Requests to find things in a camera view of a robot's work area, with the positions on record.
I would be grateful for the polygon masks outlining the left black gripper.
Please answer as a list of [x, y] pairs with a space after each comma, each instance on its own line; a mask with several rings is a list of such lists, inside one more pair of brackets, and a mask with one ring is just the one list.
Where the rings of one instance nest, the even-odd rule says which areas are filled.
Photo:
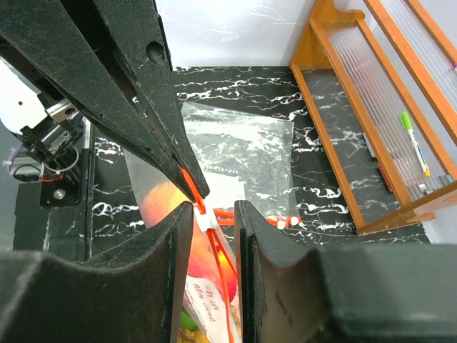
[[21, 128], [21, 179], [81, 176], [83, 114], [185, 194], [188, 174], [199, 194], [209, 195], [155, 1], [3, 1], [1, 56], [47, 99], [64, 98], [38, 124]]

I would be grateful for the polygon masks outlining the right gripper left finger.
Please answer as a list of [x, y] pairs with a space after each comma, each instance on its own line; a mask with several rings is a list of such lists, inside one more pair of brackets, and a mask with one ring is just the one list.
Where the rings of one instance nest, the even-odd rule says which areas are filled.
[[3, 342], [175, 342], [193, 208], [83, 263], [37, 251], [1, 254]]

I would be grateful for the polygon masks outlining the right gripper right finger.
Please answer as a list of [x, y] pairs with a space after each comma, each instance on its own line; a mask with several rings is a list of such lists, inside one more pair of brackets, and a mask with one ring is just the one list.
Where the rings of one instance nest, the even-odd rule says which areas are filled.
[[454, 342], [456, 247], [305, 248], [234, 205], [245, 342]]

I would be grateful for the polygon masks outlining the clear zip bag orange zipper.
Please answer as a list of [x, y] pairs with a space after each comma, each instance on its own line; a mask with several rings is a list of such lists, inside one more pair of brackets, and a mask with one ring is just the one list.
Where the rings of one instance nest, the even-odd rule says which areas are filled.
[[[142, 220], [151, 228], [187, 196], [158, 169], [126, 151], [126, 165]], [[183, 295], [179, 342], [242, 342], [238, 275], [234, 254], [221, 229], [193, 235]]]

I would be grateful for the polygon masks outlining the orange peach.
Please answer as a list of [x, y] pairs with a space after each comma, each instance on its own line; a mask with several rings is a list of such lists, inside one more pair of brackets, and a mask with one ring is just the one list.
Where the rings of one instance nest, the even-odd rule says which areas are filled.
[[163, 220], [182, 202], [189, 198], [173, 183], [157, 184], [146, 195], [139, 207], [142, 219], [147, 228]]

